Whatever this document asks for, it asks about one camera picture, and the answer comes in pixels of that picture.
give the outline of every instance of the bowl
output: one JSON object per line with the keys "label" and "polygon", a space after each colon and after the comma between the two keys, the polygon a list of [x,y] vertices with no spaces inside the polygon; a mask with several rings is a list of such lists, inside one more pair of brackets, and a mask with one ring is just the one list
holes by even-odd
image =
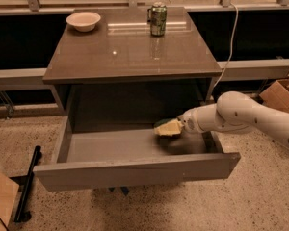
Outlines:
{"label": "bowl", "polygon": [[79,32],[89,32],[94,29],[100,20],[100,15],[93,12],[79,12],[71,14],[66,22]]}

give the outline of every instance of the glossy table surface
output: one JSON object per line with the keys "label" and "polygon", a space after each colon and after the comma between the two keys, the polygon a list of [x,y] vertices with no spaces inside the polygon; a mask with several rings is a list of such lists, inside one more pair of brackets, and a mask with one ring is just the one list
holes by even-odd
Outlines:
{"label": "glossy table surface", "polygon": [[150,34],[147,9],[96,9],[101,20],[87,33],[67,25],[43,81],[107,83],[221,74],[184,8],[168,8],[162,37]]}

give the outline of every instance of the speckled floor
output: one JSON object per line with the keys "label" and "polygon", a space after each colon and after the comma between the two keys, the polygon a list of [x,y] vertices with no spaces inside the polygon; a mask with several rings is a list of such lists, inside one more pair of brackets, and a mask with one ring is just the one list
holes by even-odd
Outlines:
{"label": "speckled floor", "polygon": [[[41,145],[49,162],[62,118],[52,105],[17,107],[5,120],[0,108],[0,171],[27,172]],[[27,209],[32,219],[10,230],[287,230],[289,152],[264,134],[219,134],[225,152],[241,161],[226,180],[75,192],[47,192],[34,180]]]}

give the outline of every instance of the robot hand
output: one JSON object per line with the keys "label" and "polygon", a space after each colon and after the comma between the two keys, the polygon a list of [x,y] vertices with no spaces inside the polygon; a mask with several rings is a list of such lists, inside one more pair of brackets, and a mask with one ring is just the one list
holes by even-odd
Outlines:
{"label": "robot hand", "polygon": [[260,105],[240,92],[226,92],[216,104],[188,110],[180,121],[192,133],[245,133],[257,128],[289,149],[289,114]]}

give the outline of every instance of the can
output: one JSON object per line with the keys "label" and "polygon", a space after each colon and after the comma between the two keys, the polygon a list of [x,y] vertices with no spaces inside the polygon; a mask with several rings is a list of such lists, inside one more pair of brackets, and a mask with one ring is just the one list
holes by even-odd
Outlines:
{"label": "can", "polygon": [[148,20],[150,21],[150,32],[153,36],[165,34],[167,8],[162,2],[156,2],[148,10]]}

